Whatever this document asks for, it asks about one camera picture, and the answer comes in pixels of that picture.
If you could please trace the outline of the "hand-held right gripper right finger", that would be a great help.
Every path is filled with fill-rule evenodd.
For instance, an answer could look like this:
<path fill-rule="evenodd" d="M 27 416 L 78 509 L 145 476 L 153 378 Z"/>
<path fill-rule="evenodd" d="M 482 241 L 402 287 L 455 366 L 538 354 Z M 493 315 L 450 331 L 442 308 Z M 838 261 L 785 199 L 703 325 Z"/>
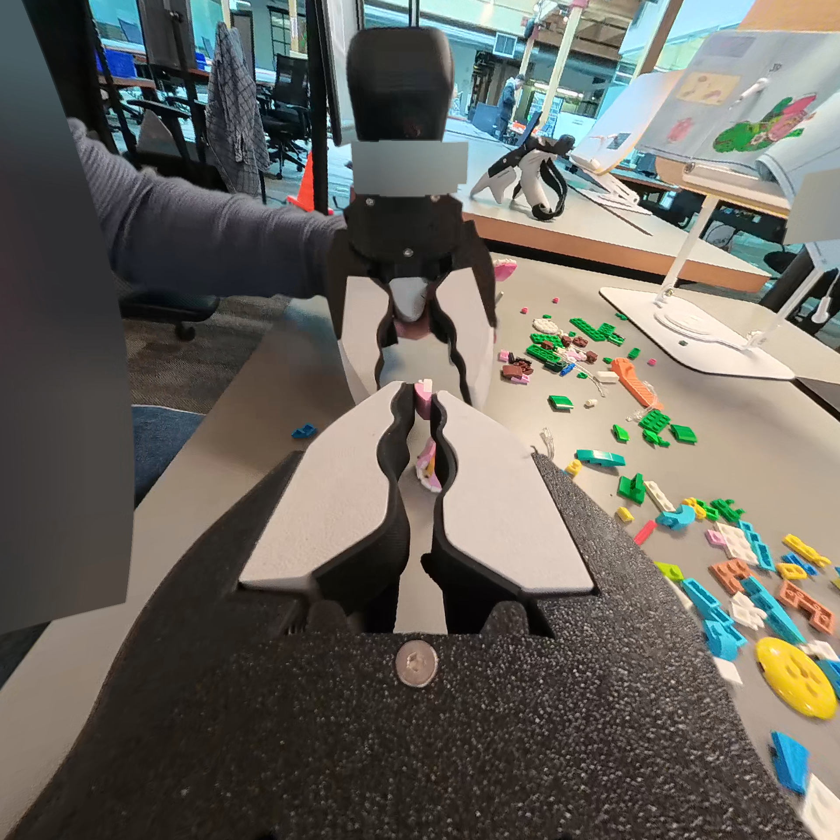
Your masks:
<path fill-rule="evenodd" d="M 445 619 L 485 621 L 501 602 L 591 595 L 595 582 L 531 449 L 441 391 L 432 400 L 436 477 L 430 551 Z"/>

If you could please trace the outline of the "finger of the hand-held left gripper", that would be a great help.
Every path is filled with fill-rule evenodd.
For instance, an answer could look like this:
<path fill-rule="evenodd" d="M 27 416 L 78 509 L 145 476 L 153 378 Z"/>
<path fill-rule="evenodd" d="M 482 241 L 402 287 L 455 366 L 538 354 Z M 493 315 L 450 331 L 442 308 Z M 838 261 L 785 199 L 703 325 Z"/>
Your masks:
<path fill-rule="evenodd" d="M 348 277 L 340 321 L 340 357 L 356 405 L 381 387 L 383 348 L 392 325 L 391 292 L 370 277 Z"/>
<path fill-rule="evenodd" d="M 448 346 L 464 402 L 481 411 L 490 389 L 495 329 L 473 270 L 456 269 L 437 283 L 429 292 L 427 311 L 433 334 Z"/>

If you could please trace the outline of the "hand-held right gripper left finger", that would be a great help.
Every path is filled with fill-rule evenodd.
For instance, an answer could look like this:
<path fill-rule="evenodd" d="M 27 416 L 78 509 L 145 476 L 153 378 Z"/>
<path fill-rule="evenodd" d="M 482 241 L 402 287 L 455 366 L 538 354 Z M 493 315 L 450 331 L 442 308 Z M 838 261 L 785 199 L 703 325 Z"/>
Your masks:
<path fill-rule="evenodd" d="M 399 481 L 411 430 L 412 387 L 393 382 L 317 436 L 300 454 L 240 586 L 366 607 L 397 584 L 410 555 Z"/>

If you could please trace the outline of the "person's left forearm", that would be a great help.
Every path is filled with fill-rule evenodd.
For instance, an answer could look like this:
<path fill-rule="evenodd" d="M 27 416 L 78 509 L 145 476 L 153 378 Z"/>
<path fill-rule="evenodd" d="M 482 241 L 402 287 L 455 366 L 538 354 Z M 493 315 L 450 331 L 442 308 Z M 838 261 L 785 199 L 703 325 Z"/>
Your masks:
<path fill-rule="evenodd" d="M 68 119 L 115 274 L 137 287 L 220 298 L 324 296 L 341 217 L 269 207 L 135 170 Z"/>

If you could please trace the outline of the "pile of green brown lego bricks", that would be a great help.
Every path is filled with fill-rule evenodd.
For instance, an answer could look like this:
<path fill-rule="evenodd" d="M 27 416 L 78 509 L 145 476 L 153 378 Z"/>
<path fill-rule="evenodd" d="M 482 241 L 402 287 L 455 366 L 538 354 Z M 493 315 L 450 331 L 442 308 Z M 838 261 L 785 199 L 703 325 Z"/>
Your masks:
<path fill-rule="evenodd" d="M 615 358 L 628 358 L 635 364 L 641 350 L 632 347 L 622 356 L 606 354 L 607 351 L 621 350 L 625 342 L 624 336 L 611 322 L 594 325 L 582 318 L 571 318 L 569 324 L 570 329 L 563 329 L 549 313 L 535 318 L 524 351 L 497 352 L 500 379 L 510 384 L 527 385 L 534 372 L 542 370 L 559 377 L 574 376 L 591 382 L 601 398 L 606 397 L 609 385 L 620 385 L 631 396 L 618 381 L 616 373 L 611 371 L 610 365 Z M 651 384 L 645 383 L 656 393 Z M 697 433 L 691 427 L 672 420 L 664 408 L 661 411 L 648 410 L 633 400 L 637 410 L 626 422 L 638 425 L 643 440 L 649 445 L 668 448 L 672 440 L 683 445 L 698 443 Z"/>

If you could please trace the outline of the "orange lego brick separator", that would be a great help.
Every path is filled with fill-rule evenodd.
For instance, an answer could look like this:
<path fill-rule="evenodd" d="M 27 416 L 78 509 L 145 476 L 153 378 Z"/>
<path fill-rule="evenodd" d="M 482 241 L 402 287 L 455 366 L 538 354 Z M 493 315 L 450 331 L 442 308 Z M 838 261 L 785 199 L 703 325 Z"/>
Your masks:
<path fill-rule="evenodd" d="M 641 407 L 647 410 L 661 411 L 663 409 L 655 391 L 638 377 L 632 360 L 615 358 L 611 361 L 610 367 L 611 371 L 616 373 L 618 381 Z"/>

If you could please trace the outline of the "spread of colourful lego parts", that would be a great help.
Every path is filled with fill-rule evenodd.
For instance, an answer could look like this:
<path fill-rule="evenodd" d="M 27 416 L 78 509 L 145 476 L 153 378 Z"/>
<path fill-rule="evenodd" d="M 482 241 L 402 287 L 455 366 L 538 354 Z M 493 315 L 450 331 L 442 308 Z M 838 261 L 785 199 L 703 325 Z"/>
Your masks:
<path fill-rule="evenodd" d="M 757 664 L 756 643 L 774 637 L 813 659 L 838 698 L 838 459 L 769 475 L 745 469 L 750 494 L 687 494 L 657 483 L 696 520 L 682 531 L 657 526 L 641 546 L 678 601 L 700 624 L 723 684 L 772 782 L 806 838 L 838 838 L 838 709 L 804 717 L 778 698 Z M 634 539 L 660 511 L 612 495 L 617 527 Z"/>

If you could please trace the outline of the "lego instruction booklet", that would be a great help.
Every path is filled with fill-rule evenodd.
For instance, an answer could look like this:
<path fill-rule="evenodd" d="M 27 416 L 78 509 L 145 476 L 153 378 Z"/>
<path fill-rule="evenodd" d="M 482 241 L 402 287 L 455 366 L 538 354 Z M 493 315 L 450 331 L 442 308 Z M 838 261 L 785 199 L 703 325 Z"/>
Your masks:
<path fill-rule="evenodd" d="M 694 56 L 638 148 L 778 183 L 838 168 L 839 34 L 719 31 Z"/>

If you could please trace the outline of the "yellow round lego disc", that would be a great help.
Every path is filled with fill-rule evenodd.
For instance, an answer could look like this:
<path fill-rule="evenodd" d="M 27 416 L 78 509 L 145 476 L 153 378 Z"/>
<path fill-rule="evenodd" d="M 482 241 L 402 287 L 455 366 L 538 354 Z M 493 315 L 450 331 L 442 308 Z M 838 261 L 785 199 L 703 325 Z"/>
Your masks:
<path fill-rule="evenodd" d="M 835 689 L 821 667 L 798 647 L 766 637 L 756 643 L 754 655 L 765 681 L 787 706 L 806 718 L 835 717 Z"/>

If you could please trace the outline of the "black office chair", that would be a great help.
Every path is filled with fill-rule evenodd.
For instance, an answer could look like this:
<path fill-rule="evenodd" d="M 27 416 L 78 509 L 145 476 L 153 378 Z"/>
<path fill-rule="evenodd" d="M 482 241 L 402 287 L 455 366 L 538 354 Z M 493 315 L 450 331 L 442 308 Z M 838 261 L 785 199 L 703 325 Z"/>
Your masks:
<path fill-rule="evenodd" d="M 261 120 L 279 180 L 285 163 L 295 165 L 297 172 L 305 167 L 312 134 L 309 94 L 308 60 L 276 54 L 276 81 Z"/>

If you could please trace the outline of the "orange traffic cone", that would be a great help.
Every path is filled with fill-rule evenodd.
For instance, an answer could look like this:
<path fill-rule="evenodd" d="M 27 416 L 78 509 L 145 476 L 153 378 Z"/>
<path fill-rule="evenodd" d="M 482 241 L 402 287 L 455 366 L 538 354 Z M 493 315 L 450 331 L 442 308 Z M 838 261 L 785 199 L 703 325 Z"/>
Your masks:
<path fill-rule="evenodd" d="M 302 171 L 301 182 L 296 195 L 289 195 L 286 199 L 288 205 L 292 205 L 300 210 L 311 213 L 315 210 L 314 202 L 314 183 L 313 183 L 313 165 L 312 153 L 309 152 L 306 164 Z"/>

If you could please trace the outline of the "spare gripper lying on table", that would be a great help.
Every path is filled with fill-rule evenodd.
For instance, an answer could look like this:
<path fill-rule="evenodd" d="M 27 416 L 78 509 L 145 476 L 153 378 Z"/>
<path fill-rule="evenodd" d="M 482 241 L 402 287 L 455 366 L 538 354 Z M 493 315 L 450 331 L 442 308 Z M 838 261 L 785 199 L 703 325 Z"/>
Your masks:
<path fill-rule="evenodd" d="M 522 194 L 533 217 L 548 223 L 563 213 L 568 195 L 568 184 L 555 162 L 567 158 L 574 145 L 570 134 L 556 140 L 529 136 L 492 164 L 471 187 L 469 196 L 490 190 L 501 204 L 505 191 L 513 185 L 512 198 Z"/>

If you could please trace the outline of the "checked shirt hanging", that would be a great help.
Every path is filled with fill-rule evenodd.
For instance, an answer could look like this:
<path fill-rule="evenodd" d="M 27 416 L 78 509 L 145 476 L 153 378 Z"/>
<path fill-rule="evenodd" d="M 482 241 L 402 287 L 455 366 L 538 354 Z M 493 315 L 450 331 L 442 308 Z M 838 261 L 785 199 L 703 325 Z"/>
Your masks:
<path fill-rule="evenodd" d="M 254 73 L 239 33 L 216 27 L 205 109 L 206 140 L 231 193 L 261 196 L 261 176 L 270 168 Z"/>

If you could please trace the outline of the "black chair wheel base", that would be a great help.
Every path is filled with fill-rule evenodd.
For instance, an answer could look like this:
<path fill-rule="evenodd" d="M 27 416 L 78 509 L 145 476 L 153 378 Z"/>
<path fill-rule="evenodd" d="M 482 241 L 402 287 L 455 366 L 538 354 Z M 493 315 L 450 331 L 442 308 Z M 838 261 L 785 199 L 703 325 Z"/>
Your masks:
<path fill-rule="evenodd" d="M 195 325 L 209 320 L 220 302 L 216 296 L 133 290 L 121 295 L 119 309 L 123 319 L 169 324 L 178 340 L 191 342 L 196 336 Z"/>

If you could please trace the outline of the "white book stand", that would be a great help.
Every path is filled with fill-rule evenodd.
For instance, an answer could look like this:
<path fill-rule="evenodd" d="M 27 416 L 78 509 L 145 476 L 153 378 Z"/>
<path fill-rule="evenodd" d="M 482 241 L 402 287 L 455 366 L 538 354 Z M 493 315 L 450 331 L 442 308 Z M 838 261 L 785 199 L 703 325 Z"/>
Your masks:
<path fill-rule="evenodd" d="M 799 186 L 785 188 L 782 175 L 777 175 L 773 184 L 729 168 L 699 163 L 684 167 L 684 181 L 706 194 L 700 222 L 711 217 L 719 198 L 741 200 L 748 205 L 762 203 L 786 213 L 786 240 L 806 244 L 811 249 L 814 267 L 763 330 L 743 337 L 697 304 L 673 292 L 679 271 L 698 240 L 697 230 L 689 233 L 657 292 L 603 287 L 600 295 L 668 356 L 693 371 L 792 381 L 793 370 L 766 353 L 762 345 L 830 268 L 829 258 L 817 255 L 815 248 L 819 243 L 838 242 L 838 176 L 838 169 L 814 171 L 805 174 Z"/>

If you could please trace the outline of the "white tilted board stand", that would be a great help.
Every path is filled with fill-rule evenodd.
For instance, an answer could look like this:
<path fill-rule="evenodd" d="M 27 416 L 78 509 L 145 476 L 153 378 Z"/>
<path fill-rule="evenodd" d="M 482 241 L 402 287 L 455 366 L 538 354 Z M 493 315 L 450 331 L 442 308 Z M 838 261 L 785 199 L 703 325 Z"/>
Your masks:
<path fill-rule="evenodd" d="M 611 172 L 634 151 L 683 74 L 672 70 L 635 78 L 568 153 L 568 160 L 590 175 Z"/>

